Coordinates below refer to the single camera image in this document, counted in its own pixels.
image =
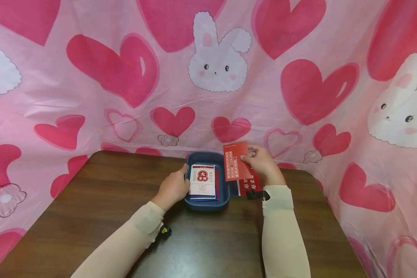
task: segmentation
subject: left hand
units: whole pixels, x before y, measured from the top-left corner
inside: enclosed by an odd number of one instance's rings
[[[186,172],[187,164],[184,164],[180,170],[168,175],[161,183],[159,191],[152,199],[152,202],[167,212],[174,204],[184,199],[190,190],[190,181],[184,179]]]

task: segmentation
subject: bunny ear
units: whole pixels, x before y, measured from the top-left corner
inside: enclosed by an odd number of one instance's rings
[[[390,87],[415,91],[417,89],[417,53],[413,53],[405,59]]]
[[[216,25],[209,12],[199,12],[193,21],[196,51],[201,47],[218,46]]]
[[[221,44],[230,44],[235,51],[244,53],[252,45],[252,35],[241,27],[230,30],[222,39]]]

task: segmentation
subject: hand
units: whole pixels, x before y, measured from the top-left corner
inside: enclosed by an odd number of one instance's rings
[[[266,178],[268,185],[286,185],[280,168],[276,166],[273,158],[263,147],[249,145],[249,155],[241,156],[241,160],[249,163],[250,166],[260,175]]]
[[[187,164],[184,164],[180,170],[168,175],[161,183],[152,202],[167,212],[174,204],[182,200],[190,189],[190,181],[184,179],[186,172]]]

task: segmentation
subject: blue plastic box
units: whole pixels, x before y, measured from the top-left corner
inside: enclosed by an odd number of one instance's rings
[[[192,202],[190,195],[185,196],[184,201],[191,210],[195,211],[220,211],[222,210],[230,199],[231,181],[225,181],[224,172],[224,156],[219,153],[211,152],[195,152],[187,158],[187,176],[191,175],[193,164],[214,165],[218,170],[218,184],[219,184],[219,200]]]

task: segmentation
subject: red booklet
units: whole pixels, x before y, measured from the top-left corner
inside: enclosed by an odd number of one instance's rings
[[[226,181],[237,181],[252,178],[250,165],[241,160],[241,155],[249,155],[247,142],[224,145]]]

